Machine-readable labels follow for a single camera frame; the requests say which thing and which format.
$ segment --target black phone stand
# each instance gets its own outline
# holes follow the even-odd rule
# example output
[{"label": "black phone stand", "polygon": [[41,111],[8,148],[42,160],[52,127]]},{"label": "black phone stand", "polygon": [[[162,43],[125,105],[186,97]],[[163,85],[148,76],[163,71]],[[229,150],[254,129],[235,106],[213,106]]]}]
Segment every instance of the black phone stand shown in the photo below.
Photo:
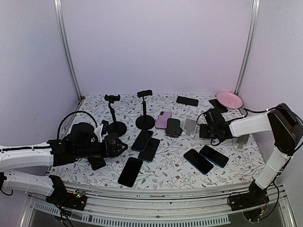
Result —
[{"label": "black phone stand", "polygon": [[105,95],[104,99],[105,99],[105,101],[108,101],[108,107],[109,107],[110,113],[112,114],[112,118],[113,118],[113,123],[111,123],[107,127],[108,134],[115,132],[118,134],[119,137],[123,136],[127,131],[127,127],[123,122],[117,122],[115,110],[111,107],[111,104],[113,104],[115,101],[120,101],[120,95],[118,95],[118,96]]},{"label": "black phone stand", "polygon": [[145,96],[151,96],[152,91],[140,91],[137,93],[138,98],[143,98],[142,106],[143,106],[143,116],[140,116],[136,120],[136,126],[138,129],[151,129],[153,126],[155,126],[155,119],[149,115],[146,114],[146,102],[144,100]]}]

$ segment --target white wall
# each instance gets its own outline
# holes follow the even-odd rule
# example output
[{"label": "white wall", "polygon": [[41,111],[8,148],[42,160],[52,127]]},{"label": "white wall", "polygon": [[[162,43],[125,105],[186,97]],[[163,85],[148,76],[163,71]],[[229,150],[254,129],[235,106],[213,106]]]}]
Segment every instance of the white wall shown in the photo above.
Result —
[{"label": "white wall", "polygon": [[[1,0],[0,144],[55,138],[60,120],[76,103],[53,1]],[[22,192],[0,193],[1,227],[18,226],[24,201]]]},{"label": "white wall", "polygon": [[[303,2],[261,1],[244,84],[244,106],[264,110],[285,102],[303,117]],[[268,133],[255,136],[267,159],[273,148]],[[298,226],[303,226],[303,149],[281,175]]]},{"label": "white wall", "polygon": [[62,1],[82,93],[233,91],[252,2]]}]

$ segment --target vertical metal post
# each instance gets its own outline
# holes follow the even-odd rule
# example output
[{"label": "vertical metal post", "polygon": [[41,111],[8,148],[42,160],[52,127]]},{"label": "vertical metal post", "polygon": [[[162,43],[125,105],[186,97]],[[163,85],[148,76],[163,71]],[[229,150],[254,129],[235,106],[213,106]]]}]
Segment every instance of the vertical metal post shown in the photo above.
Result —
[{"label": "vertical metal post", "polygon": [[246,43],[246,48],[245,48],[245,52],[244,52],[244,57],[243,57],[240,73],[238,76],[238,81],[237,81],[236,88],[234,91],[234,94],[236,94],[236,95],[239,95],[239,93],[240,93],[242,83],[244,80],[244,76],[245,76],[245,72],[246,72],[246,68],[248,65],[248,60],[250,57],[250,51],[251,51],[251,47],[252,47],[252,41],[253,41],[256,26],[257,26],[259,6],[260,6],[260,0],[254,0],[253,4],[252,4],[249,35],[248,35],[248,39],[247,39],[247,43]]},{"label": "vertical metal post", "polygon": [[74,69],[74,66],[73,66],[73,63],[71,60],[71,53],[70,53],[70,49],[68,46],[67,36],[66,36],[66,31],[65,31],[65,24],[64,24],[64,19],[63,19],[61,0],[54,0],[54,4],[55,4],[55,11],[56,11],[59,32],[60,32],[60,36],[61,36],[61,40],[62,40],[62,44],[63,44],[63,48],[64,48],[64,53],[65,53],[68,68],[70,71],[70,75],[71,75],[71,81],[72,81],[73,87],[75,89],[76,96],[80,101],[82,98],[82,94],[80,92],[80,87],[79,87],[78,80],[76,77],[75,69]]}]

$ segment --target round stand base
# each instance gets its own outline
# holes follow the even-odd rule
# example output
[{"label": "round stand base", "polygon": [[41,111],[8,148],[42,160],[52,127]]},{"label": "round stand base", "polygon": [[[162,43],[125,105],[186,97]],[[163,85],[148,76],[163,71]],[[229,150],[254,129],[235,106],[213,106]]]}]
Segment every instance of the round stand base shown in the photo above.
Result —
[{"label": "round stand base", "polygon": [[123,136],[127,131],[126,125],[123,122],[117,122],[117,126],[118,127],[115,127],[115,124],[111,123],[107,127],[108,134],[111,134],[111,133],[115,132],[115,133],[118,134],[118,137]]},{"label": "round stand base", "polygon": [[155,126],[155,119],[149,115],[146,116],[146,121],[144,120],[144,116],[140,116],[136,120],[136,126],[138,129],[151,129]]}]

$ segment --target floral tablecloth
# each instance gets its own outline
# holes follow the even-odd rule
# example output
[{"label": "floral tablecloth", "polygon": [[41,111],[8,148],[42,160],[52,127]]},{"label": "floral tablecloth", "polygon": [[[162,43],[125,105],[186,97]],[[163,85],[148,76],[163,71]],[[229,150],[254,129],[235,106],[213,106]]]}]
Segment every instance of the floral tablecloth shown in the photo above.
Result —
[{"label": "floral tablecloth", "polygon": [[[172,111],[172,118],[181,120],[184,124],[186,118],[196,120],[205,110],[211,108],[208,100],[212,95],[183,95],[199,100],[198,107],[176,103],[178,95],[154,94],[148,96],[147,113],[157,119],[161,111]],[[104,96],[87,96],[80,110],[91,113],[98,123],[102,120],[112,122],[108,109],[108,102]],[[106,158],[106,166],[97,171],[90,168],[86,159],[80,159],[74,164],[52,167],[50,174],[57,175],[62,180],[71,183],[88,184],[100,187],[126,188],[118,184],[117,180],[129,157],[138,157],[139,152],[130,149],[140,130],[136,128],[135,121],[142,115],[142,99],[136,95],[121,95],[121,101],[112,105],[116,111],[116,118],[127,126],[127,132],[120,139],[128,144],[129,149],[115,158]],[[239,117],[238,110],[229,110],[223,114],[226,120]],[[77,114],[73,123],[89,122],[92,120],[85,114]],[[165,136],[161,129],[151,129],[153,138],[160,139],[160,145],[152,162],[143,162],[140,173],[133,186],[135,189],[187,189],[205,188],[235,183],[249,182],[257,176],[264,165],[263,157],[250,135],[248,145],[243,152],[233,148],[232,140],[226,140],[218,147],[217,151],[229,157],[225,168],[214,165],[214,168],[203,175],[183,158],[183,154],[190,149],[199,151],[209,140],[201,140],[198,136],[199,127],[194,137],[182,134],[178,138]]]}]

